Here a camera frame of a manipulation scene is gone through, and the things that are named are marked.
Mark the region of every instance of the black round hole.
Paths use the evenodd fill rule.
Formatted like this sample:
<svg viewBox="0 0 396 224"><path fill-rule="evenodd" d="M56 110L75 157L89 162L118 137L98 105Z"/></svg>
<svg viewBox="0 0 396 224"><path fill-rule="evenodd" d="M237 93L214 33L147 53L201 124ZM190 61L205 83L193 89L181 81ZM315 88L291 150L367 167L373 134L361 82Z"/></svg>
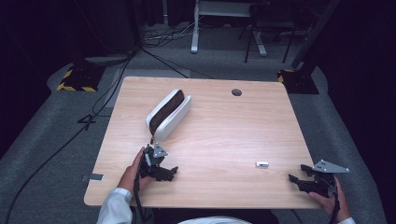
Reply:
<svg viewBox="0 0 396 224"><path fill-rule="evenodd" d="M242 92L240 90L238 90L238 89L233 89L231 92L233 93L234 96L242 95Z"/></svg>

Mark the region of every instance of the light wood tabletop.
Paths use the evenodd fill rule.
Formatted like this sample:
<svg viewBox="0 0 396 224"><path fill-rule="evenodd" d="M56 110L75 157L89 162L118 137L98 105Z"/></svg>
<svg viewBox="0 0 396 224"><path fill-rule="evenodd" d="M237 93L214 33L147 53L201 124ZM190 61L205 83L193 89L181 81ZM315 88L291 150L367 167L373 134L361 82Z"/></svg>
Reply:
<svg viewBox="0 0 396 224"><path fill-rule="evenodd" d="M126 77L120 88L84 201L101 205L151 134L146 116L173 89L191 95L191 111L161 146L172 182L139 193L147 207L318 208L289 182L313 165L284 86L277 82ZM233 89L242 92L232 94ZM267 161L269 167L256 167Z"/></svg>

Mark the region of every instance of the white shirt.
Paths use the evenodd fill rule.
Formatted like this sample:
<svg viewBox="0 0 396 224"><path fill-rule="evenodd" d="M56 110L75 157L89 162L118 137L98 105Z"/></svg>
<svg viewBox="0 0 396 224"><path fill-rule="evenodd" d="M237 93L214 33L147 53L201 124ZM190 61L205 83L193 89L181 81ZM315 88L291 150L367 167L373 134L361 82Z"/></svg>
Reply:
<svg viewBox="0 0 396 224"><path fill-rule="evenodd" d="M132 223L132 211L129 204L132 194L127 189L111 190L99 212L97 224ZM200 217L182 221L179 224L251 224L235 217ZM338 224L355 224L352 217Z"/></svg>

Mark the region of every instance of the chair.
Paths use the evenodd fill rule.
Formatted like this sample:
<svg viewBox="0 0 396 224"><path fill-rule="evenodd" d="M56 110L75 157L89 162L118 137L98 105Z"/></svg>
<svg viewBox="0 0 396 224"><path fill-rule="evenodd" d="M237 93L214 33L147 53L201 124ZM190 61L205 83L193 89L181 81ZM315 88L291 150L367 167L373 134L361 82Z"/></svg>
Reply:
<svg viewBox="0 0 396 224"><path fill-rule="evenodd" d="M296 25L291 17L290 5L285 2L280 2L279 0L272 1L260 1L249 7L250 13L250 31L247 43L247 52L245 56L245 63L248 61L248 53L250 50L251 39L254 36L254 32L268 32L276 31L277 34L274 40L278 40L280 34L284 32L291 32L289 44L286 48L285 55L283 57L282 63L286 61L288 52L290 49L291 41L294 37L296 31ZM242 34L246 31L246 26L238 39L241 38Z"/></svg>

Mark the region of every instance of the sleeve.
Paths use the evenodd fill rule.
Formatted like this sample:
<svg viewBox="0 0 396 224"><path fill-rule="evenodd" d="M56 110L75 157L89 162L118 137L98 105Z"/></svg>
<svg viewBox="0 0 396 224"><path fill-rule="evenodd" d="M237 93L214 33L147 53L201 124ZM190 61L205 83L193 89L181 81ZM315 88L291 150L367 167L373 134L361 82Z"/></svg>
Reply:
<svg viewBox="0 0 396 224"><path fill-rule="evenodd" d="M356 224L352 217L349 217L343 221L338 222L338 224Z"/></svg>
<svg viewBox="0 0 396 224"><path fill-rule="evenodd" d="M99 212L97 223L132 223L132 211L129 203L132 194L127 189L111 190Z"/></svg>

